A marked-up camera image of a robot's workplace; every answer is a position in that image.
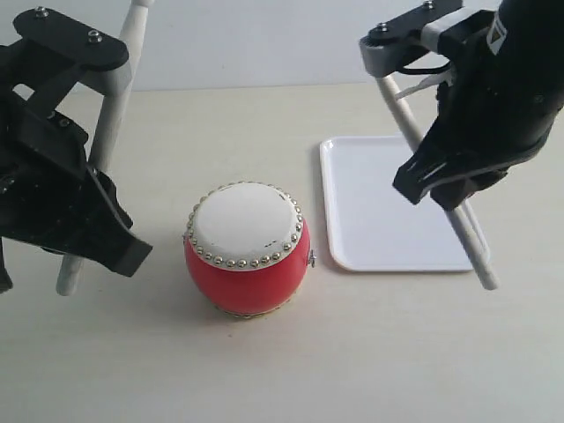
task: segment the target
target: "white pole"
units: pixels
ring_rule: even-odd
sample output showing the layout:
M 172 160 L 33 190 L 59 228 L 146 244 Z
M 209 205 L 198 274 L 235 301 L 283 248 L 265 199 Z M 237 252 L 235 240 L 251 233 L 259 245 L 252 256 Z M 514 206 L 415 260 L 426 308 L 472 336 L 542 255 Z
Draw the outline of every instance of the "white pole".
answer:
M 137 64 L 143 50 L 145 27 L 149 7 L 155 0 L 131 0 L 130 9 L 123 22 L 120 39 L 125 42 L 130 53 L 131 81 L 118 95 L 106 96 L 102 102 L 100 116 L 94 133 L 89 163 L 106 172 L 112 159 L 115 141 L 122 125 L 123 117 L 130 100 L 131 87 L 137 72 Z M 57 279 L 56 291 L 60 295 L 72 295 L 77 290 L 83 259 L 67 255 L 63 257 Z
M 396 81 L 392 76 L 388 76 L 377 78 L 376 83 L 410 148 L 413 151 L 417 150 L 423 135 L 417 127 L 407 101 L 396 99 L 396 94 L 400 92 Z M 470 205 L 464 202 L 457 209 L 446 211 L 446 214 L 482 286 L 490 291 L 497 289 L 497 277 L 484 254 L 486 241 Z

